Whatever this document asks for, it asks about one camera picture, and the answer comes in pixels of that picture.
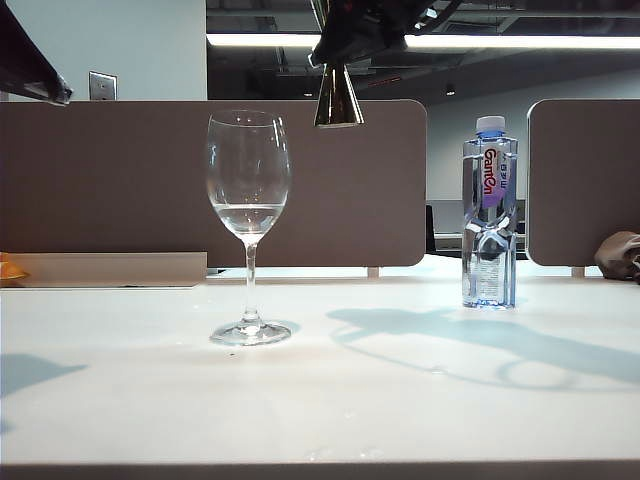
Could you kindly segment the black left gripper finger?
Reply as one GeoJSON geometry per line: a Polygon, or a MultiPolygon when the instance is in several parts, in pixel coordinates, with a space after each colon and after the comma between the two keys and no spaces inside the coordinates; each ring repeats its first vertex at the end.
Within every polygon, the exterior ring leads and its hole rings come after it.
{"type": "Polygon", "coordinates": [[[1,80],[65,82],[66,99],[73,91],[30,39],[6,3],[1,4],[1,80]]]}
{"type": "Polygon", "coordinates": [[[55,105],[66,104],[66,83],[65,82],[27,82],[1,80],[1,90],[10,94],[39,100],[55,105]]]}

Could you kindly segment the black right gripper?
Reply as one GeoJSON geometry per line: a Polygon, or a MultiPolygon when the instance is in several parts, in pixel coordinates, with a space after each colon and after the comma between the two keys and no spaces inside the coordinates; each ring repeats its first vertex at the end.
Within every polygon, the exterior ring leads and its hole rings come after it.
{"type": "Polygon", "coordinates": [[[308,57],[311,66],[364,60],[389,48],[405,48],[406,35],[433,31],[450,17],[435,1],[311,1],[321,30],[308,57]]]}

